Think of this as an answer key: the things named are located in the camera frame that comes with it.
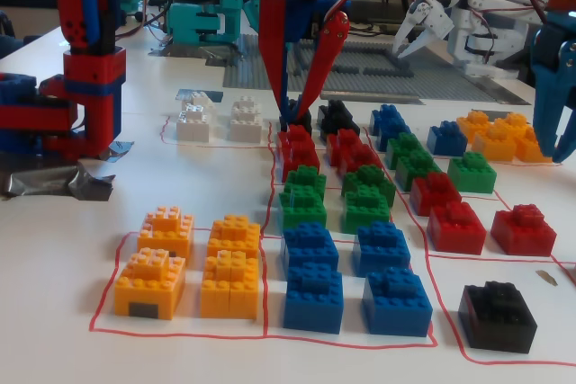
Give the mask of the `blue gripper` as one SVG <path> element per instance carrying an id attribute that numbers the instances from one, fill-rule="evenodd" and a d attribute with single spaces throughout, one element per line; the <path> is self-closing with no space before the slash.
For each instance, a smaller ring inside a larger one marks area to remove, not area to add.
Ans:
<path id="1" fill-rule="evenodd" d="M 544 156 L 563 162 L 575 150 L 575 20 L 549 19 L 535 36 L 532 63 L 535 68 L 535 105 L 533 126 Z M 548 69 L 559 69 L 558 84 L 562 107 L 571 114 L 556 146 L 556 131 L 561 117 L 557 100 L 556 75 Z"/>

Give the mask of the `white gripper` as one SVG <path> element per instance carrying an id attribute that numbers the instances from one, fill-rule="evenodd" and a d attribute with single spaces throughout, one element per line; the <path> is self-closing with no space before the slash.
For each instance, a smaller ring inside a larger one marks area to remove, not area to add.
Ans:
<path id="1" fill-rule="evenodd" d="M 394 37 L 392 53 L 398 58 L 405 58 L 446 37 L 453 29 L 453 22 L 446 12 L 451 2 L 452 0 L 415 0 Z M 400 52 L 402 42 L 418 24 L 423 26 L 423 32 Z"/>

